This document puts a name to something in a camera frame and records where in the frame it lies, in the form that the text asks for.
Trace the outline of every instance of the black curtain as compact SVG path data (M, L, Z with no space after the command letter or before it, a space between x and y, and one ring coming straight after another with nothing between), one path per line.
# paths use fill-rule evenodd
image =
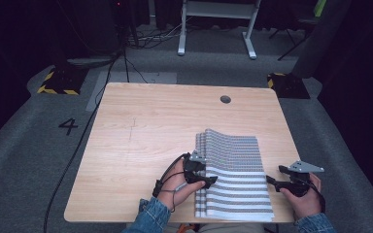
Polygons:
M319 100L373 185L373 1L352 1L314 77Z
M150 24L150 5L148 0L130 0L135 14L135 25Z
M49 64L27 16L20 4L0 1L0 129L30 97L29 79Z
M183 0L154 0L156 27L165 30L167 24L177 26L181 23Z
M317 0L261 0L254 29L296 30L297 27L293 23L293 16L288 9L291 4L315 6Z

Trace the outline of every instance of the striped cloth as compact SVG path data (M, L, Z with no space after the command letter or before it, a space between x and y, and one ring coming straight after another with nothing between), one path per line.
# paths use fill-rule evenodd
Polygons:
M272 221L265 173L256 137L228 136L212 129L196 135L196 150L206 157L201 176L218 176L195 194L195 216L239 221Z

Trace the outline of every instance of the table leg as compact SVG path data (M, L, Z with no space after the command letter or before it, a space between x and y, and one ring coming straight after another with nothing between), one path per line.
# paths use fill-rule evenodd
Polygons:
M253 43L251 42L251 34L253 33L253 28L255 24L255 19L258 14L259 4L261 0L256 1L254 5L253 15L251 16L250 24L248 25L248 31L243 32L242 36L244 37L245 45L247 46L248 54L250 59L256 59L256 53L253 47Z
M186 39L187 39L187 0L184 0L180 44L178 46L178 55L184 55L186 53Z

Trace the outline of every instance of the wrist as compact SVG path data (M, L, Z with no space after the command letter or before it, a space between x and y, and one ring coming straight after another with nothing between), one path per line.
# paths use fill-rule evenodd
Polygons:
M174 193L161 191L157 199L168 208L169 211L174 210Z

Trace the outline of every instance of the number 4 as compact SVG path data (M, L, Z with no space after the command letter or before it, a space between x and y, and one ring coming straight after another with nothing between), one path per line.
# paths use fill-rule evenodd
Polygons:
M59 128L68 128L68 132L66 133L66 135L69 136L69 134L71 133L72 128L78 128L78 125L74 125L74 123L75 123L75 120L73 118L69 118L65 122L59 124L58 127Z

